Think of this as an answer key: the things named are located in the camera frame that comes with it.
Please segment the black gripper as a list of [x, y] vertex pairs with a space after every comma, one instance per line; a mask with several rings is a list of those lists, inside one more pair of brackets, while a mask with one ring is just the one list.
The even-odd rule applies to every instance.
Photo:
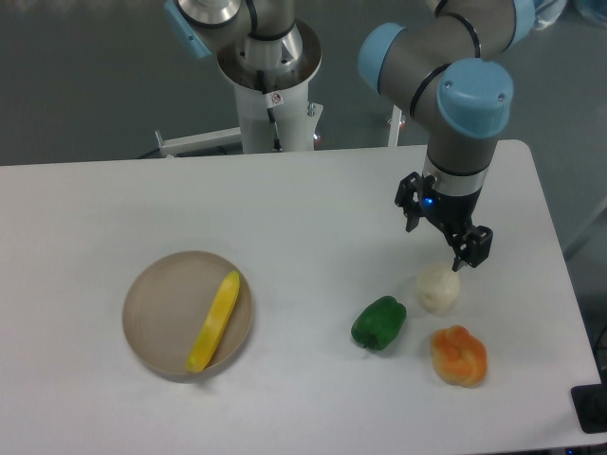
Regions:
[[493, 240], [489, 227], [472, 224], [481, 191], [451, 196], [437, 191], [434, 183], [433, 176], [422, 178], [418, 173], [410, 173], [399, 182], [395, 204], [403, 211], [405, 230], [414, 230], [423, 214], [450, 243], [455, 255], [451, 270], [459, 271], [464, 266], [475, 268], [488, 258]]

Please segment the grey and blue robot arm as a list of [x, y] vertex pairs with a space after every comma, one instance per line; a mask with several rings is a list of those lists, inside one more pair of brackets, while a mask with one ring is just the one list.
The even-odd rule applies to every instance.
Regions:
[[[238, 97], [247, 153], [313, 148], [307, 86], [322, 60], [315, 32], [291, 1], [168, 1], [165, 13], [197, 58], [215, 56]], [[513, 98], [495, 57], [525, 37], [530, 1], [440, 1], [412, 32], [384, 24], [364, 40], [361, 78], [429, 133], [424, 167], [398, 185], [407, 229], [426, 219], [445, 236], [455, 268], [480, 265], [492, 230], [472, 221]]]

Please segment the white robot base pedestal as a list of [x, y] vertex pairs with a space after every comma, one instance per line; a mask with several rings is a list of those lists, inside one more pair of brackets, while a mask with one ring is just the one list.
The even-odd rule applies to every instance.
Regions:
[[246, 36], [218, 52], [233, 87], [245, 154], [312, 151], [323, 106], [309, 99], [322, 62], [319, 38], [297, 20], [277, 40]]

